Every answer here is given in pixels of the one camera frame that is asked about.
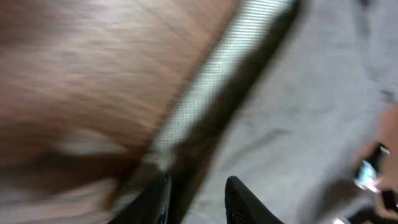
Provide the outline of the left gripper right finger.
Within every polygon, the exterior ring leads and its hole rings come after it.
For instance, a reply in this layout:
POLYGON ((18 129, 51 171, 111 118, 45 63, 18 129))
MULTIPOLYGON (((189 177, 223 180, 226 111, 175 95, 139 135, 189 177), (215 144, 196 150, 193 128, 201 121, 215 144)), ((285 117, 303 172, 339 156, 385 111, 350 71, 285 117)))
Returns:
POLYGON ((226 181, 224 204, 227 224, 284 224, 236 176, 226 181))

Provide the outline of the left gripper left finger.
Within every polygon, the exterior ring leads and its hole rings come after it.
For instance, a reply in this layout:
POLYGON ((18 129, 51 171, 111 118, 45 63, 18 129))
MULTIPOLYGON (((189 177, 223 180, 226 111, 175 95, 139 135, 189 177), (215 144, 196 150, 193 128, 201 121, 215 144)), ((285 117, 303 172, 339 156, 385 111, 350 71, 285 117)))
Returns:
POLYGON ((168 224, 171 177, 160 176, 108 224, 168 224))

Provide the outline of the grey shorts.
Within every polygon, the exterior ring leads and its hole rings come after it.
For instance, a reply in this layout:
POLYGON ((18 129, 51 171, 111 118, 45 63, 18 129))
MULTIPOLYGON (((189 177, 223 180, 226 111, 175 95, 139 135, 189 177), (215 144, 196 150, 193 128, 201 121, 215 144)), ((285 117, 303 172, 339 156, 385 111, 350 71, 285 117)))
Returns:
POLYGON ((353 172, 396 103, 396 1, 246 1, 114 211, 159 175, 170 223, 225 223, 232 175, 283 223, 370 211, 353 172))

